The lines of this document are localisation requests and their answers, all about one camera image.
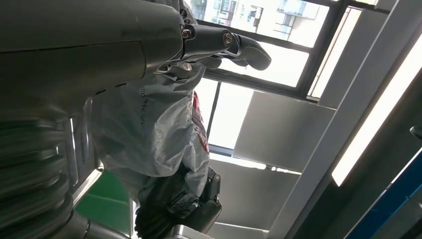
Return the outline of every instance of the window frame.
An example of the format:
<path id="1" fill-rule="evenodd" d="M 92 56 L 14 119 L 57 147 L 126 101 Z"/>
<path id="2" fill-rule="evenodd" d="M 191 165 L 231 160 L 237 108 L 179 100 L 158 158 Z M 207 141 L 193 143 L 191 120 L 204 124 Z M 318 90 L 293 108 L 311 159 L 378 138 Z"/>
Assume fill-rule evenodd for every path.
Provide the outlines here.
<path id="1" fill-rule="evenodd" d="M 316 78 L 318 70 L 323 63 L 324 57 L 329 50 L 329 46 L 332 40 L 335 37 L 335 33 L 341 23 L 343 15 L 346 13 L 348 7 L 355 8 L 355 9 L 367 9 L 371 11 L 382 12 L 385 14 L 389 14 L 389 11 L 377 9 L 374 5 L 357 2 L 354 0 L 302 0 L 305 2 L 316 3 L 323 6 L 328 6 L 329 10 L 325 21 L 321 27 L 319 35 L 316 39 L 316 42 L 313 47 L 306 47 L 299 44 L 295 44 L 286 40 L 281 40 L 274 37 L 269 37 L 253 32 L 248 32 L 232 27 L 224 26 L 227 30 L 231 31 L 232 33 L 240 34 L 246 37 L 250 37 L 256 41 L 265 42 L 269 44 L 273 44 L 279 47 L 284 47 L 287 49 L 293 49 L 301 52 L 306 52 L 309 54 L 308 60 L 305 64 L 305 67 L 301 73 L 299 78 L 298 84 L 296 87 L 291 87 L 275 82 L 266 81 L 263 79 L 251 77 L 248 75 L 237 74 L 228 70 L 223 69 L 206 69 L 204 78 L 218 81 L 213 105 L 211 109 L 210 120 L 207 128 L 207 136 L 209 137 L 212 127 L 212 121 L 214 117 L 214 113 L 217 107 L 219 92 L 221 88 L 221 83 L 229 83 L 234 84 L 242 87 L 251 88 L 253 90 L 283 95 L 295 99 L 299 99 L 302 101 L 308 101 L 317 103 L 318 99 L 310 97 L 308 94 L 310 92 L 311 86 Z M 198 24 L 213 26 L 213 27 L 221 27 L 219 24 L 203 21 L 197 19 Z M 232 149 L 226 149 L 219 147 L 217 145 L 210 145 L 210 149 L 212 152 L 218 154 L 227 154 L 230 155 L 231 153 L 228 152 Z"/>

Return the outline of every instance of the plastic sheet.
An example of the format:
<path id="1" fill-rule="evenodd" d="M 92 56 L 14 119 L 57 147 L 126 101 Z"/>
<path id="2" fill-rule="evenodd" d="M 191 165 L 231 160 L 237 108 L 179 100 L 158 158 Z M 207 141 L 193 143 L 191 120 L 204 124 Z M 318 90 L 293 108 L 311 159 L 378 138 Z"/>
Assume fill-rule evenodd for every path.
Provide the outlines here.
<path id="1" fill-rule="evenodd" d="M 173 175 L 181 163 L 189 168 L 189 190 L 197 196 L 202 193 L 209 154 L 193 89 L 204 70 L 194 65 L 191 77 L 177 81 L 152 75 L 93 98 L 96 157 L 134 201 L 138 202 L 138 193 L 140 201 L 145 198 L 154 178 Z"/>

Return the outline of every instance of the blue panel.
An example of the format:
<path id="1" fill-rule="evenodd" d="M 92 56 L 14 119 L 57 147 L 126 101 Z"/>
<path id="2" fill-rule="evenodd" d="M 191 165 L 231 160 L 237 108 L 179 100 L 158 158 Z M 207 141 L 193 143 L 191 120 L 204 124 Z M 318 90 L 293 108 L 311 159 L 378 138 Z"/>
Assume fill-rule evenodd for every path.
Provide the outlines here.
<path id="1" fill-rule="evenodd" d="M 369 239 L 379 230 L 422 186 L 422 152 L 391 184 L 379 201 L 347 236 L 347 239 Z"/>

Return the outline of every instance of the gray robot arm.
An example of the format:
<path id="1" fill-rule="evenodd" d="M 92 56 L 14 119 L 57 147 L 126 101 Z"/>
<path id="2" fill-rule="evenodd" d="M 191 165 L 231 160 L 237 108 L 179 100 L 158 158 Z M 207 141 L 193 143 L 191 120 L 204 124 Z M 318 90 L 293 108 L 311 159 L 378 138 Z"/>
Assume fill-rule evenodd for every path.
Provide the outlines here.
<path id="1" fill-rule="evenodd" d="M 58 122 L 88 96 L 178 62 L 227 58 L 260 70 L 271 62 L 251 39 L 141 0 L 3 0 L 0 15 L 2 239 L 126 238 L 73 211 L 60 171 Z"/>

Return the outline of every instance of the bolt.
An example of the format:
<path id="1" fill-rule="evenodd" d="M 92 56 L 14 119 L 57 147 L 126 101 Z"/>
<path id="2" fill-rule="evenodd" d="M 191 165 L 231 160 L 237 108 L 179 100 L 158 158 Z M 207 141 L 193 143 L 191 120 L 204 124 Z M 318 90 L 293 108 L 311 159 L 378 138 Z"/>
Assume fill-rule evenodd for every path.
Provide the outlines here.
<path id="1" fill-rule="evenodd" d="M 182 31 L 182 37 L 184 39 L 189 39 L 189 38 L 192 37 L 192 32 L 188 29 L 185 29 L 185 30 Z"/>
<path id="2" fill-rule="evenodd" d="M 229 32 L 225 32 L 223 34 L 223 42 L 226 46 L 230 46 L 233 42 L 233 35 L 231 35 Z"/>

